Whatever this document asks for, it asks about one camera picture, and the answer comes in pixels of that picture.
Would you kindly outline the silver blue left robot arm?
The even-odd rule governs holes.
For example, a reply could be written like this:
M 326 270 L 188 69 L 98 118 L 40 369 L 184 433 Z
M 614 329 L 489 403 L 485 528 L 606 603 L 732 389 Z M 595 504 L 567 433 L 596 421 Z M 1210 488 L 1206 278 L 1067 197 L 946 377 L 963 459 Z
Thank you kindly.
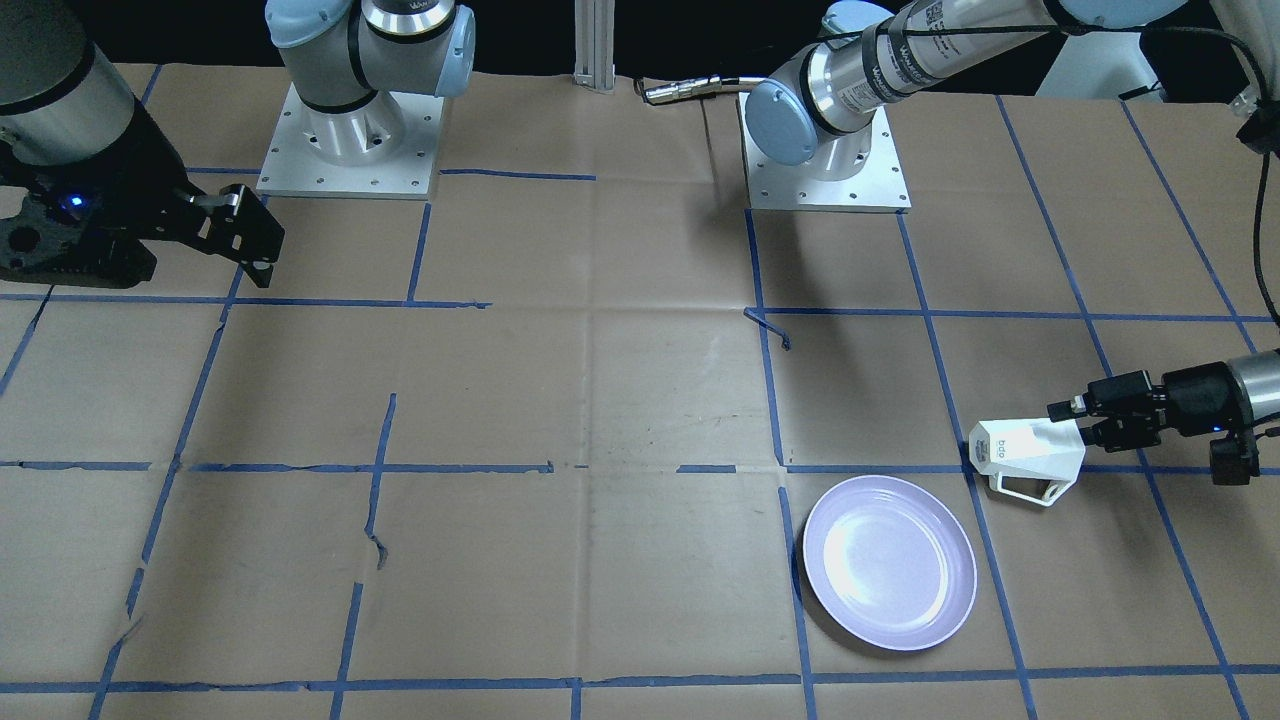
M 745 129 L 772 161 L 801 167 L 863 132 L 881 108 L 1044 35 L 1142 33 L 1175 1 L 914 1 L 887 17 L 840 1 L 819 38 L 749 94 Z M 1093 382 L 1051 404 L 1050 421 L 1108 452 L 1156 446 L 1165 430 L 1210 436 L 1217 461 L 1248 462 L 1277 425 L 1277 352 Z

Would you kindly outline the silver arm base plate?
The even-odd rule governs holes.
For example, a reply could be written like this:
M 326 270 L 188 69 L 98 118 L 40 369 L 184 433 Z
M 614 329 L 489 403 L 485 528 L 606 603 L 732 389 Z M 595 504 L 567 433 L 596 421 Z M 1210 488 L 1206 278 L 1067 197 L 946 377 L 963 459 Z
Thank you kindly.
M 448 109 L 443 97 L 380 92 L 342 114 L 288 90 L 256 190 L 273 197 L 430 200 Z
M 906 213 L 913 208 L 906 176 L 884 108 L 847 138 L 819 147 L 801 165 L 768 158 L 746 129 L 746 94 L 739 95 L 749 206 L 780 211 Z

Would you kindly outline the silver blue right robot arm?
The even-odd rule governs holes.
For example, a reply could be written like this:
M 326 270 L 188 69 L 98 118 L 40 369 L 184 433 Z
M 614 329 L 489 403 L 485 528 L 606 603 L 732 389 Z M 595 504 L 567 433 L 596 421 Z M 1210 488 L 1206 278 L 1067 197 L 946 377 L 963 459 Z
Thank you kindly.
M 404 142 L 394 94 L 456 97 L 475 18 L 454 1 L 269 1 L 265 19 L 324 161 Z M 3 4 L 3 279 L 127 290 L 154 277 L 147 240 L 183 243 L 270 284 L 285 232 L 244 184 L 192 183 L 179 152 L 64 1 Z

